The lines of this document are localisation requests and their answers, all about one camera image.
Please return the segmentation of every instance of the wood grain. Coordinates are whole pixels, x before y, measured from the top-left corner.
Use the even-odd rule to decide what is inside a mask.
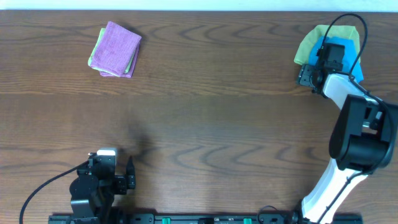
[[[122,149],[119,171],[134,156],[137,190],[115,202],[126,210],[292,209],[326,168],[339,113],[295,84],[293,58],[310,30],[337,15],[0,11],[0,223],[17,222],[36,187],[106,146]],[[369,26],[364,86],[398,103],[398,14],[361,15]],[[132,79],[87,66],[108,21],[143,37]],[[340,211],[396,222],[397,171],[395,156]],[[40,191],[25,223],[70,212],[75,177]]]

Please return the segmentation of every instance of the yellow-green towel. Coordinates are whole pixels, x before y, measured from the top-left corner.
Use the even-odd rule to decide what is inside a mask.
[[[325,35],[328,27],[329,25],[317,25],[304,37],[303,41],[301,41],[301,44],[298,47],[296,56],[294,57],[295,63],[299,65],[308,63],[313,46],[318,41],[319,37]],[[328,37],[334,36],[353,40],[355,51],[357,54],[359,53],[359,33],[355,29],[355,26],[332,26],[329,30]]]

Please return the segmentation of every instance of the blue cloth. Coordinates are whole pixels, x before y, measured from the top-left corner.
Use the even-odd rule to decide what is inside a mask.
[[[308,63],[310,65],[315,65],[317,63],[318,60],[317,51],[321,47],[322,41],[323,37],[320,37],[317,43],[313,46],[310,58],[308,60]],[[327,37],[325,42],[331,44],[340,44],[345,46],[344,57],[343,57],[343,72],[349,72],[356,58],[354,41],[339,37],[332,37],[332,38]],[[358,83],[363,80],[363,74],[359,62],[356,62],[356,65],[353,70],[353,75],[355,76],[355,80]]]

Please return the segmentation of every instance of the white wall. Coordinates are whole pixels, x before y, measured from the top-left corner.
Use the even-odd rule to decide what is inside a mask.
[[[0,0],[0,9],[398,12],[398,0]]]

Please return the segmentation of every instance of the green cloth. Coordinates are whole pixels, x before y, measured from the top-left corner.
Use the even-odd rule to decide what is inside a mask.
[[[100,42],[101,42],[101,40],[102,40],[102,36],[104,36],[104,33],[105,33],[105,28],[101,28],[101,31],[99,32],[99,36],[98,36],[97,43],[95,43],[95,47],[94,47],[94,49],[93,49],[93,51],[92,51],[90,57],[88,58],[88,66],[90,66],[90,67],[91,67],[91,61],[93,60],[93,56],[94,56],[94,54],[95,54],[95,51],[96,51],[96,49],[97,49],[97,46],[98,46],[98,44],[100,44]],[[131,64],[132,64],[132,60],[133,60],[133,58],[134,58],[134,54],[135,54],[135,53],[136,53],[136,50],[133,51],[132,56],[131,56],[131,59],[130,59],[130,62],[129,62],[129,65],[127,66],[127,68],[126,68],[126,70],[124,71],[124,73],[129,72],[130,66],[131,66]],[[106,71],[106,70],[103,70],[103,69],[100,69],[100,68],[96,68],[96,67],[92,67],[92,68],[95,69],[95,70],[101,71],[101,72],[107,72],[107,73],[109,73],[109,74],[111,74],[111,75],[120,77],[120,75],[113,74],[113,73],[111,73],[111,72],[109,72],[109,71]]]
[[[308,63],[310,58],[311,50],[321,36],[324,36],[329,25],[317,25],[311,30],[301,41],[298,47],[294,62],[302,65]],[[340,37],[344,39],[350,39],[354,41],[355,51],[358,54],[360,50],[359,46],[359,33],[355,29],[355,26],[332,26],[329,30],[328,37]]]

